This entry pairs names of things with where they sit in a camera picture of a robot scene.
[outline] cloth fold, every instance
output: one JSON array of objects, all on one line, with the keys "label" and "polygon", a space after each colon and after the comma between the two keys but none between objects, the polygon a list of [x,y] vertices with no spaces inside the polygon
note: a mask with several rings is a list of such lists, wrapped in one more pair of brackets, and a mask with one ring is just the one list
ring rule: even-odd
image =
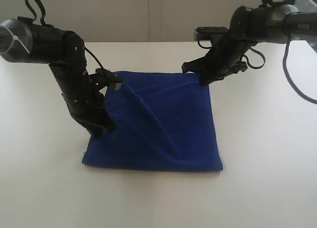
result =
[{"label": "cloth fold", "polygon": [[209,87],[196,74],[117,72],[105,108],[117,129],[90,139],[83,164],[149,171],[221,171]]}]

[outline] white table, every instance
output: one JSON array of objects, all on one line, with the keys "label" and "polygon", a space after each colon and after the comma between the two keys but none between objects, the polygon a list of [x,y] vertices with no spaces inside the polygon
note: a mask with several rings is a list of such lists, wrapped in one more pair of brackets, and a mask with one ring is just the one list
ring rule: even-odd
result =
[{"label": "white table", "polygon": [[[180,72],[205,53],[196,43],[87,46],[113,71]],[[211,84],[224,171],[202,174],[82,165],[89,134],[69,116],[48,66],[1,60],[0,227],[317,227],[317,106],[288,85],[284,48],[260,44],[263,69]],[[316,65],[307,43],[291,44],[290,74],[315,98]]]}]

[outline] wall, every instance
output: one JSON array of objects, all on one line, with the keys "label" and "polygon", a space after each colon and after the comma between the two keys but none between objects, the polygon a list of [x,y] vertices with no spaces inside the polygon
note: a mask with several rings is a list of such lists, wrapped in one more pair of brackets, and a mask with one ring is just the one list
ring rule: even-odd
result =
[{"label": "wall", "polygon": [[[260,0],[42,0],[47,22],[87,42],[191,41],[197,26],[228,26],[240,5]],[[1,0],[0,21],[30,16],[24,0]]]}]

